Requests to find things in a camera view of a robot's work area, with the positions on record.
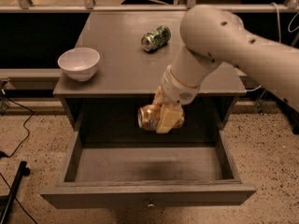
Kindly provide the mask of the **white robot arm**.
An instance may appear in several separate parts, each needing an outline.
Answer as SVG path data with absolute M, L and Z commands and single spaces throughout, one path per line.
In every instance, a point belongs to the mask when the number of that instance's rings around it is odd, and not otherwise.
M 154 98 L 162 108 L 157 133 L 174 128 L 182 107 L 192 102 L 208 74 L 223 62 L 237 65 L 299 111 L 299 49 L 254 35 L 235 14 L 209 6 L 186 12 L 180 37 L 184 46 L 165 69 Z

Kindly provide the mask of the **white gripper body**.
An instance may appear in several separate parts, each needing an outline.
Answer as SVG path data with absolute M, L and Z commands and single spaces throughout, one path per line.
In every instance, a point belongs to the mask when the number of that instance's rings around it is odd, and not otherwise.
M 172 105 L 190 104 L 197 96 L 201 84 L 200 77 L 195 79 L 194 85 L 188 85 L 187 82 L 191 80 L 190 77 L 187 77 L 184 81 L 179 81 L 173 75 L 171 66 L 168 65 L 161 79 L 161 90 L 164 103 Z

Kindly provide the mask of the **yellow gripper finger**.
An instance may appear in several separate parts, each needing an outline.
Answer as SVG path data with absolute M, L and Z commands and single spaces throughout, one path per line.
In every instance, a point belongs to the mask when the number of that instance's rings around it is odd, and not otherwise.
M 164 103 L 164 96 L 161 87 L 157 88 L 152 103 L 154 105 L 162 105 Z
M 181 105 L 162 105 L 156 133 L 169 133 L 184 123 L 184 111 Z

